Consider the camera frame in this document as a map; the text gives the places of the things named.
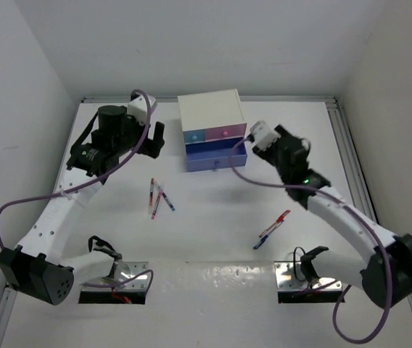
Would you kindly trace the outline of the light blue drawer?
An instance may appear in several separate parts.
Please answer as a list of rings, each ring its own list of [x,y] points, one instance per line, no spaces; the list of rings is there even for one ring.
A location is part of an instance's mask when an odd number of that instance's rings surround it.
[[[189,130],[183,132],[185,144],[205,142],[205,130]]]

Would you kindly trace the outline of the pink drawer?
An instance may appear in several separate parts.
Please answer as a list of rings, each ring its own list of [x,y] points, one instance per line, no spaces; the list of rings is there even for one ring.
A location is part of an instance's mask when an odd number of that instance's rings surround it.
[[[229,138],[243,137],[247,128],[246,123],[235,125],[224,125],[221,127],[208,128],[205,130],[206,141],[219,141]]]

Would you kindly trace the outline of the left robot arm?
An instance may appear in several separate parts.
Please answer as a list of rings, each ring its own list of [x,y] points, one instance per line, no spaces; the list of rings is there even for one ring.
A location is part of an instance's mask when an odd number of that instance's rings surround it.
[[[125,285],[115,277],[122,262],[111,244],[92,236],[88,252],[63,257],[79,216],[107,179],[135,154],[157,158],[164,145],[163,123],[148,138],[154,102],[141,99],[127,106],[99,107],[70,148],[56,193],[27,234],[12,249],[2,247],[0,268],[11,288],[35,299],[59,305],[74,286],[115,288]]]

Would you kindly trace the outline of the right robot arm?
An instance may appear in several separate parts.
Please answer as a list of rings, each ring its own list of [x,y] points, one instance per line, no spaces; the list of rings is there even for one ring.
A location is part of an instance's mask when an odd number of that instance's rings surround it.
[[[412,236],[399,236],[345,203],[320,173],[310,169],[309,148],[281,125],[266,124],[254,132],[254,152],[277,169],[288,195],[318,216],[358,252],[346,259],[318,246],[300,259],[300,273],[308,281],[338,278],[364,290],[378,307],[395,305],[412,293]]]

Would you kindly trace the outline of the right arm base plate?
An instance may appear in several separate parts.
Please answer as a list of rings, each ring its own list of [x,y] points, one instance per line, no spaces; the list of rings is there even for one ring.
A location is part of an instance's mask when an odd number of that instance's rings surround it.
[[[273,264],[276,286],[280,292],[341,291],[342,283],[333,278],[307,281],[300,271],[299,261],[278,261]]]

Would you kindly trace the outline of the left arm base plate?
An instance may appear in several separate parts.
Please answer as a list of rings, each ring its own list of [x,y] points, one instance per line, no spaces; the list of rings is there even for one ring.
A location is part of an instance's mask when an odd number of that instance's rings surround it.
[[[112,276],[96,278],[83,285],[90,291],[148,291],[152,285],[153,271],[148,262],[120,262]]]

